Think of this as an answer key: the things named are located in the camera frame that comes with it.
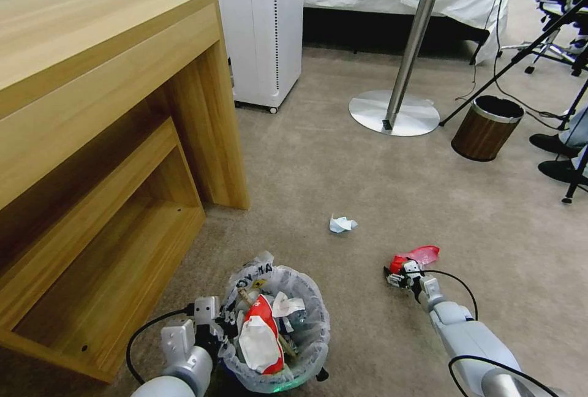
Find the gray robot arm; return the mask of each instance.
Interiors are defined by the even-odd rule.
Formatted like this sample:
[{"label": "gray robot arm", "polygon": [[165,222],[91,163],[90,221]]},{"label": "gray robot arm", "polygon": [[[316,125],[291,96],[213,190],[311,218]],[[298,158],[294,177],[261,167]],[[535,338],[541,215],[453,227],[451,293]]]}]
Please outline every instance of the gray robot arm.
[{"label": "gray robot arm", "polygon": [[224,341],[219,316],[219,298],[203,297],[194,301],[194,321],[164,327],[161,348],[166,367],[160,377],[141,385],[131,397],[203,397]]},{"label": "gray robot arm", "polygon": [[[415,294],[467,387],[483,397],[564,397],[561,390],[551,393],[521,377],[521,367],[508,347],[470,311],[448,301],[441,293],[438,280],[422,272],[416,261],[403,264],[398,274],[385,268],[389,284],[410,289]],[[497,366],[505,365],[512,371]]]}]

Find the trash can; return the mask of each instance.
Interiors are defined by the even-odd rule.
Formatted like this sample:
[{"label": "trash can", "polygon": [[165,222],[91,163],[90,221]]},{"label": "trash can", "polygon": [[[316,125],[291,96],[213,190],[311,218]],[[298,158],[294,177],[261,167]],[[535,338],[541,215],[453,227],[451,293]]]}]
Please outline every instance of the trash can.
[{"label": "trash can", "polygon": [[478,97],[453,137],[451,147],[470,160],[492,161],[524,114],[523,108],[510,100]]},{"label": "trash can", "polygon": [[256,393],[278,393],[300,386],[314,377],[321,380],[320,373],[329,352],[331,322],[316,283],[293,268],[273,265],[273,256],[264,252],[231,276],[223,307],[230,306],[236,288],[245,284],[260,285],[273,295],[281,291],[289,297],[304,300],[307,316],[299,331],[293,334],[300,352],[296,360],[289,362],[281,372],[261,375],[239,360],[235,347],[229,342],[219,352],[225,368],[245,388]]}]

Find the black shoe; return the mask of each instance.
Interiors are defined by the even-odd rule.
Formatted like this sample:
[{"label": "black shoe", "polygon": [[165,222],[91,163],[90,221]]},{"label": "black shoe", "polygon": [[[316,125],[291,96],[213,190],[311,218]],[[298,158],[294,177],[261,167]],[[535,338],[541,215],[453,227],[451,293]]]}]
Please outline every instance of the black shoe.
[{"label": "black shoe", "polygon": [[[571,161],[543,161],[537,167],[542,174],[568,184],[571,183],[576,173],[576,169]],[[582,175],[579,183],[588,184],[588,178]]]},{"label": "black shoe", "polygon": [[565,155],[569,158],[578,156],[579,151],[563,144],[557,135],[535,134],[529,137],[533,146],[543,149],[547,152]]}]

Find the table top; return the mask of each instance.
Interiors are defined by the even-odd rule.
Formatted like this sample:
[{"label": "table top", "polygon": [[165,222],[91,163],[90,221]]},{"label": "table top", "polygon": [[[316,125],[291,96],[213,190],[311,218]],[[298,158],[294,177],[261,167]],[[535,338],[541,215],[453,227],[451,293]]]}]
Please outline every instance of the table top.
[{"label": "table top", "polygon": [[[84,72],[74,73],[73,64],[89,70],[108,60],[93,47],[112,40],[114,56],[200,1],[210,0],[0,0],[0,119]],[[34,86],[31,77],[39,78]]]}]

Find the beige carpet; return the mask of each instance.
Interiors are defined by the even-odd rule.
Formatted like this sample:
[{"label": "beige carpet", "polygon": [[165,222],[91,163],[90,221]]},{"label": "beige carpet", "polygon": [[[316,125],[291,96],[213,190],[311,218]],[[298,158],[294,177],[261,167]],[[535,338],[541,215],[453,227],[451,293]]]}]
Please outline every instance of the beige carpet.
[{"label": "beige carpet", "polygon": [[[506,42],[537,34],[540,14],[533,7],[532,0],[511,0]],[[446,115],[471,87],[473,70],[463,56],[431,56],[437,55],[417,61],[409,91],[433,99]],[[395,252],[436,244],[435,268],[471,286],[480,319],[524,370],[583,395],[588,196],[578,192],[572,206],[561,204],[566,186],[537,171],[552,155],[527,141],[547,129],[528,117],[490,163],[468,161],[451,149],[461,117],[414,138],[361,127],[348,113],[349,100],[389,88],[399,62],[398,56],[305,48],[302,77],[278,114],[238,110],[251,209],[207,209],[201,234],[154,314],[198,295],[222,294],[234,268],[268,250],[277,263],[316,280],[332,321],[330,379],[288,395],[456,396],[427,315],[382,278]],[[478,83],[490,69],[479,68]],[[566,109],[582,84],[553,62],[541,61],[532,76],[522,69],[505,77],[504,88],[540,108]],[[332,213],[359,227],[330,233]],[[470,307],[460,286],[450,279],[441,285],[447,297]],[[158,331],[137,341],[134,356],[145,377],[162,367]],[[124,367],[115,383],[103,386],[7,352],[0,359],[2,395],[109,397],[136,388]],[[219,372],[208,395],[243,394]]]}]

